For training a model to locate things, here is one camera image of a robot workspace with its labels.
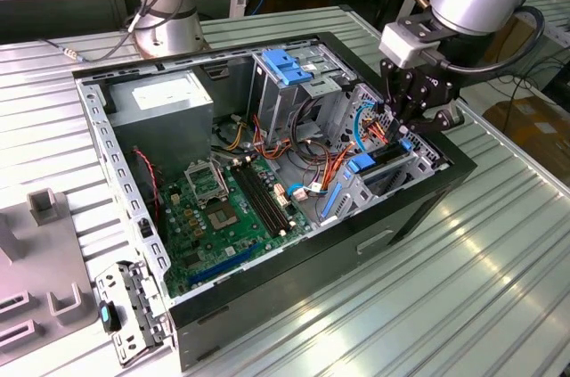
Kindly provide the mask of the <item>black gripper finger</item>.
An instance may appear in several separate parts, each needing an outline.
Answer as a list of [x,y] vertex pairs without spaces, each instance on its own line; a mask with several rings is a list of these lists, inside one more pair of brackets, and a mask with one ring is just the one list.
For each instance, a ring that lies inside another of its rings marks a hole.
[[384,102],[392,114],[393,121],[399,123],[399,132],[407,134],[409,128],[404,123],[403,110],[405,109],[404,97],[406,96],[409,82],[406,76],[409,74],[409,71],[399,69],[389,59],[382,59],[379,67],[381,77],[385,83],[382,92]]
[[431,134],[450,130],[463,124],[463,113],[454,105],[445,105],[433,115],[409,120],[408,128],[415,134]]

